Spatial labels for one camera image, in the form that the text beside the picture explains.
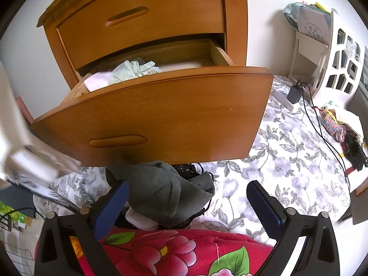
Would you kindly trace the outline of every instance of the gray cloth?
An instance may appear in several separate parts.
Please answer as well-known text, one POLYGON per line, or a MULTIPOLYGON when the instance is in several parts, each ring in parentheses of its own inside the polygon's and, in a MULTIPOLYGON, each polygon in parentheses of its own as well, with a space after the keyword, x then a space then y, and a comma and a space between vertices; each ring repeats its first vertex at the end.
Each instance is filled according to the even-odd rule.
POLYGON ((187 181, 161 161, 107 168, 115 178, 129 183, 129 205, 166 228, 198 213, 215 193, 208 172, 187 181))

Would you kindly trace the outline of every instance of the white thread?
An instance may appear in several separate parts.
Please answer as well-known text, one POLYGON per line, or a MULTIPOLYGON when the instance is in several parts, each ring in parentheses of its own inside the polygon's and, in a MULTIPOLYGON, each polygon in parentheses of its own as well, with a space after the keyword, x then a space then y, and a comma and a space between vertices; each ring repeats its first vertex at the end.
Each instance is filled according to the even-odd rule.
POLYGON ((216 245, 216 248, 217 248, 217 263, 219 264, 220 263, 220 258, 219 258, 219 247, 217 245, 217 243, 215 243, 216 245))

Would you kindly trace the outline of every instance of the white chair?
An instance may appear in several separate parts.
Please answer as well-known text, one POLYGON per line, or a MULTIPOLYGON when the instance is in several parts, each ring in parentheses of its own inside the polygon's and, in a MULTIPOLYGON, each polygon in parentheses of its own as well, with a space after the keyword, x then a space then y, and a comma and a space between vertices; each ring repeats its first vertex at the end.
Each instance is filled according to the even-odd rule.
POLYGON ((312 98, 314 105, 323 107, 327 104, 346 109, 353 98, 360 82, 364 54, 359 45, 359 38, 353 34, 341 16, 331 12, 331 40, 329 46, 297 32, 294 58, 289 78, 296 82, 298 75, 293 74, 297 52, 317 65, 313 75, 312 98), (347 41, 357 43, 356 56, 345 52, 347 41))

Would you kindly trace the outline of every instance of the white wall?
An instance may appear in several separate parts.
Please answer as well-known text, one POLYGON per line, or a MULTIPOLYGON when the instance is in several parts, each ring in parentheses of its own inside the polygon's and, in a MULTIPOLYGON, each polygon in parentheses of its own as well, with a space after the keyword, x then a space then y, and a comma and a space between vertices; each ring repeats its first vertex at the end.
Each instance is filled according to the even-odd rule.
POLYGON ((70 91, 38 18, 53 0, 27 0, 0 41, 0 60, 14 96, 21 96, 36 118, 61 103, 70 91))
MULTIPOLYGON (((272 73, 288 75, 295 31, 282 16, 282 10, 295 1, 302 0, 248 0, 247 65, 264 66, 272 73)), ((352 22, 354 32, 368 41, 367 29, 347 0, 305 1, 318 1, 328 9, 334 7, 352 22)), ((69 92, 43 28, 36 28, 38 17, 51 2, 27 0, 0 41, 0 59, 15 95, 22 97, 34 117, 56 107, 69 92)), ((301 60, 308 65, 308 60, 301 60)))
MULTIPOLYGON (((247 65, 264 66, 274 74, 288 75, 294 52, 295 31, 289 27, 282 10, 290 2, 301 1, 303 0, 248 0, 247 65)), ((351 22, 351 31, 368 46, 367 28, 347 0, 304 1, 319 2, 326 9, 335 8, 346 21, 351 22)))

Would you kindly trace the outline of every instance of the blue gripper pad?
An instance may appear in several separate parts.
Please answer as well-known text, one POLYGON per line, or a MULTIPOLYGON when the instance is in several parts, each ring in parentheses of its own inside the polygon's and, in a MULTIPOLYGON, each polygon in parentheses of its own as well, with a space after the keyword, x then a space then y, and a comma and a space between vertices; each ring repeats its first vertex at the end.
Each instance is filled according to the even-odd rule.
POLYGON ((282 204, 270 196, 258 181, 248 184, 247 198, 267 235, 277 241, 281 239, 286 224, 285 208, 282 204))
POLYGON ((112 188, 106 196, 102 196, 93 206, 90 222, 97 241, 109 234, 128 196, 128 182, 119 181, 116 187, 112 188))

